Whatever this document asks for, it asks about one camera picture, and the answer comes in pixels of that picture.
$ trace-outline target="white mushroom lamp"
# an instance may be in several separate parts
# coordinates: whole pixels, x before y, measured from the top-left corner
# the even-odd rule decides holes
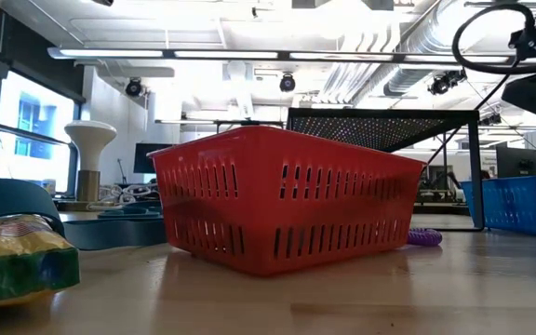
[[[98,201],[101,152],[115,138],[117,130],[102,122],[76,120],[65,126],[65,132],[72,139],[80,155],[76,200]]]

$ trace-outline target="computer monitor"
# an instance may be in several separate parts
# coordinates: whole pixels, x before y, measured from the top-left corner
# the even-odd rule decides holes
[[[496,148],[498,177],[536,176],[536,150],[517,148]]]
[[[134,158],[134,173],[155,173],[153,160],[146,155],[157,150],[165,149],[173,144],[136,143],[136,156]]]

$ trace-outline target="purple object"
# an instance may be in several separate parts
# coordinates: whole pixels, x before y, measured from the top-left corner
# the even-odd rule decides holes
[[[433,229],[410,228],[408,244],[435,247],[442,242],[442,234]]]

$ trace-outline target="window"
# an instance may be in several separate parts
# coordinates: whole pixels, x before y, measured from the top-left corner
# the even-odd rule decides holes
[[[77,157],[63,129],[75,103],[19,74],[2,80],[0,96],[0,178],[55,180],[56,191],[70,184],[70,162]]]
[[[23,154],[18,153],[19,143],[23,143]],[[68,145],[30,140],[0,131],[0,178],[35,182],[52,179],[55,180],[56,191],[64,193],[67,191],[69,174]]]
[[[0,125],[70,142],[63,128],[74,120],[74,102],[18,74],[1,84]]]

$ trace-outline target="yellow snack bag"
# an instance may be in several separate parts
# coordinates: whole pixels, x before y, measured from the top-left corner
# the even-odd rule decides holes
[[[39,216],[0,218],[0,305],[28,302],[78,284],[77,255]]]

